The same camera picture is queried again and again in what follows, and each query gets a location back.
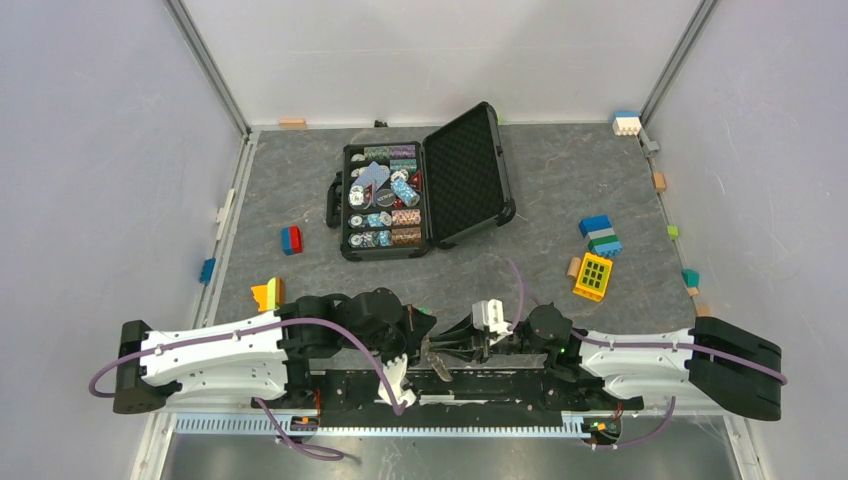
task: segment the yellow crate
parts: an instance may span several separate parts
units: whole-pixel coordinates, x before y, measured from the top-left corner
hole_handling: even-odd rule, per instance
[[[612,260],[586,253],[580,264],[580,274],[572,293],[600,302],[607,293],[607,284],[612,272]]]

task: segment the case lid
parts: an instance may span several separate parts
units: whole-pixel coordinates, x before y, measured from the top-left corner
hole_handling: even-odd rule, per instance
[[[512,219],[514,202],[491,105],[473,107],[428,135],[423,146],[430,235],[437,247],[452,247],[452,237],[478,225]]]

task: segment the black case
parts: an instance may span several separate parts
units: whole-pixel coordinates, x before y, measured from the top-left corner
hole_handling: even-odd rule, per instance
[[[422,172],[421,200],[412,208],[421,210],[422,240],[414,245],[353,248],[348,244],[352,233],[386,228],[352,228],[351,215],[395,210],[372,207],[354,210],[347,201],[353,169],[370,161],[353,163],[351,158],[365,147],[415,145],[416,161]],[[341,225],[342,256],[351,261],[415,258],[431,246],[443,250],[455,247],[462,239],[493,226],[508,223],[515,216],[515,200],[509,190],[503,148],[498,134],[495,109],[482,102],[444,127],[424,138],[422,143],[376,143],[347,145],[342,171],[327,192],[328,227]]]

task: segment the red block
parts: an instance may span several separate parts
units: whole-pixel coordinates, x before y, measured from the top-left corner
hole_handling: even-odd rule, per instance
[[[303,252],[303,237],[300,235],[299,227],[289,227],[289,240],[291,241],[292,251],[294,253]]]

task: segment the green object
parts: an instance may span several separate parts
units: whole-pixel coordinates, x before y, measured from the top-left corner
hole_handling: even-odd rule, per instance
[[[610,235],[608,237],[596,238],[589,242],[589,251],[594,251],[600,245],[613,242],[618,242],[618,235]]]
[[[699,280],[701,280],[701,276],[698,275],[698,272],[691,268],[683,269],[683,281],[686,282],[686,288],[697,287]]]

